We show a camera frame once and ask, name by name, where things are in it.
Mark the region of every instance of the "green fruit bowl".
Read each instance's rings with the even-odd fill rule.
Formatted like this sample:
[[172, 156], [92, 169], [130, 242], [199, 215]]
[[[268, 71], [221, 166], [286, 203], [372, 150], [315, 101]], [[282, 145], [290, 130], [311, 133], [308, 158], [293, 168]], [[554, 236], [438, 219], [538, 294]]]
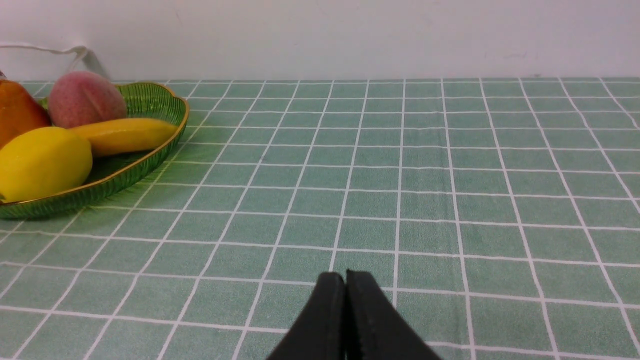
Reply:
[[[116, 85], [127, 102], [127, 117], [152, 117], [176, 125], [175, 134], [152, 151], [95, 159], [82, 186], [48, 197], [0, 203], [0, 218], [43, 218], [75, 211], [120, 192], [154, 171], [180, 141], [189, 117], [188, 102], [166, 86], [151, 82]], [[46, 109], [47, 98], [39, 100]]]

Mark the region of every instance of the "white cable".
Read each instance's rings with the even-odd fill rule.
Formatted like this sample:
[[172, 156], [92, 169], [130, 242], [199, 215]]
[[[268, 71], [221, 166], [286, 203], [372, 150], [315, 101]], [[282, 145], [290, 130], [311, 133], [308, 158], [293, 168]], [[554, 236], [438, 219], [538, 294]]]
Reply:
[[26, 42], [0, 42], [0, 48], [34, 49], [34, 50], [40, 50], [40, 51], [47, 51], [48, 53], [52, 53], [56, 55], [75, 53], [76, 57], [71, 62], [71, 64], [69, 64], [69, 66], [67, 67], [67, 71], [65, 71], [65, 74], [73, 71], [76, 68], [77, 64], [82, 59], [84, 59], [84, 57], [89, 53], [89, 49], [87, 49], [87, 47], [84, 45], [74, 46], [74, 47], [71, 47], [70, 49], [60, 51], [60, 50], [49, 49], [46, 47], [29, 44]]

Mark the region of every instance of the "yellow lemon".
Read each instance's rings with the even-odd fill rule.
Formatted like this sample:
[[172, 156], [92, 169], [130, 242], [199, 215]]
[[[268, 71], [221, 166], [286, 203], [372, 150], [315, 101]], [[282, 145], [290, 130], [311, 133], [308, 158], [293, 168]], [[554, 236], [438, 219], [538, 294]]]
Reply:
[[92, 166], [87, 139], [54, 126], [28, 131], [0, 149], [0, 200], [33, 200], [75, 188]]

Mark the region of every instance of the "yellow banana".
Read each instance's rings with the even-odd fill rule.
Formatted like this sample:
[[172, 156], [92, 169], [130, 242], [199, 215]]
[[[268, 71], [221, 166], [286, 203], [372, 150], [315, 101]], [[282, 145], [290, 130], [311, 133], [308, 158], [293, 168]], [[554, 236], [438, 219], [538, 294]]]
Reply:
[[94, 158], [147, 151], [164, 144], [178, 127], [152, 118], [126, 118], [95, 122], [70, 129], [89, 140]]

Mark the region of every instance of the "pink peach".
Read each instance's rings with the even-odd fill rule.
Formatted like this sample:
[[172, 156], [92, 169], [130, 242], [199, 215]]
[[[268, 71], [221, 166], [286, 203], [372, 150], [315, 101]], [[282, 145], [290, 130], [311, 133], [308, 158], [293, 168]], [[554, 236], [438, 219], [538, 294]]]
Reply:
[[49, 116], [65, 129], [127, 116], [127, 104], [114, 84], [89, 71], [60, 77], [49, 94]]

